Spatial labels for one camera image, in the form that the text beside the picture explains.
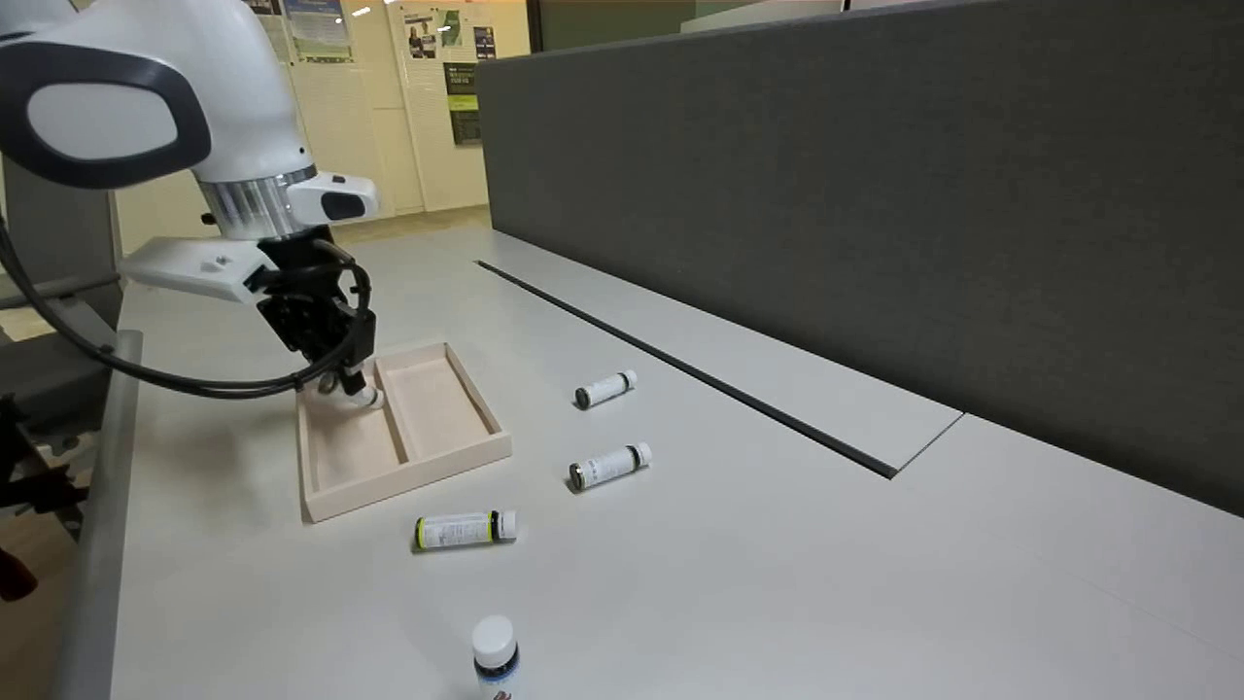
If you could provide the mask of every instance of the black cable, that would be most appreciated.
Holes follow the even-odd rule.
[[[352,255],[340,251],[341,270],[350,270],[352,277],[352,297],[359,297],[359,311],[352,311],[352,321],[347,329],[347,337],[323,355],[320,363],[310,363],[306,371],[299,373],[284,373],[284,378],[268,378],[268,381],[203,381],[203,378],[181,378],[181,373],[163,373],[163,371],[150,371],[150,366],[135,366],[135,363],[123,363],[113,355],[113,346],[95,346],[86,333],[76,333],[57,311],[51,311],[51,305],[34,290],[10,237],[9,237],[9,226],[0,216],[0,263],[9,270],[10,283],[32,299],[32,307],[45,319],[51,329],[57,329],[69,346],[76,346],[86,359],[118,371],[118,373],[130,373],[135,381],[149,381],[149,384],[163,384],[163,389],[175,389],[175,394],[192,394],[192,397],[215,397],[215,402],[251,402],[251,397],[276,397],[276,394],[288,394],[288,389],[299,389],[306,381],[314,381],[320,373],[333,371],[341,363],[341,355],[365,333],[365,316],[369,316],[369,297],[375,297],[375,283],[365,277],[365,270],[359,270]]]

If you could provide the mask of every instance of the gray partition wall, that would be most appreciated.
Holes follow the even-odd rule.
[[[483,119],[498,228],[1244,515],[1244,3],[543,53]]]

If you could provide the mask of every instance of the white vial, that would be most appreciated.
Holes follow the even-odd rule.
[[[590,381],[590,384],[574,389],[574,407],[587,411],[587,407],[595,407],[595,404],[606,404],[606,402],[630,394],[632,381],[638,381],[632,371],[623,371],[623,373],[613,373],[613,378]]]
[[[524,700],[530,684],[520,674],[520,651],[513,623],[503,614],[490,614],[473,623],[469,631],[469,653],[473,653],[473,678],[477,678],[477,700]]]
[[[574,493],[617,483],[632,471],[645,471],[653,463],[653,448],[648,443],[630,443],[626,450],[610,450],[587,463],[573,463],[568,471],[568,485]]]
[[[416,517],[412,553],[508,546],[517,538],[513,509]]]

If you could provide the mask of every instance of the small bottle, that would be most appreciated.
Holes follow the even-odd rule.
[[[513,538],[513,509],[416,517],[412,553],[508,546]]]
[[[477,700],[524,700],[530,684],[520,674],[517,633],[513,623],[490,614],[469,631]]]
[[[587,411],[587,407],[595,407],[595,404],[606,404],[606,402],[630,394],[632,381],[638,381],[632,371],[623,371],[623,373],[613,373],[613,378],[590,381],[590,384],[574,389],[574,407]]]
[[[568,485],[574,493],[617,483],[626,476],[638,476],[653,463],[653,448],[648,443],[630,443],[626,450],[610,450],[587,463],[573,463],[568,471]]]

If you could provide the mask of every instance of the white table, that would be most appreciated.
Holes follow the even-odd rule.
[[[517,618],[543,700],[1244,688],[1236,517],[513,237],[448,228],[359,255],[376,277],[380,351],[448,337],[513,460],[302,524],[292,397],[139,389],[123,528],[109,524],[123,546],[113,670],[97,670],[118,700],[469,696],[467,633],[494,611]],[[905,471],[886,483],[477,255]],[[130,290],[123,321],[157,366],[295,366],[242,307]],[[632,397],[573,407],[581,381],[623,366],[641,373]],[[626,441],[653,443],[653,471],[565,490],[573,460]],[[410,555],[416,515],[485,504],[520,515],[513,547]]]

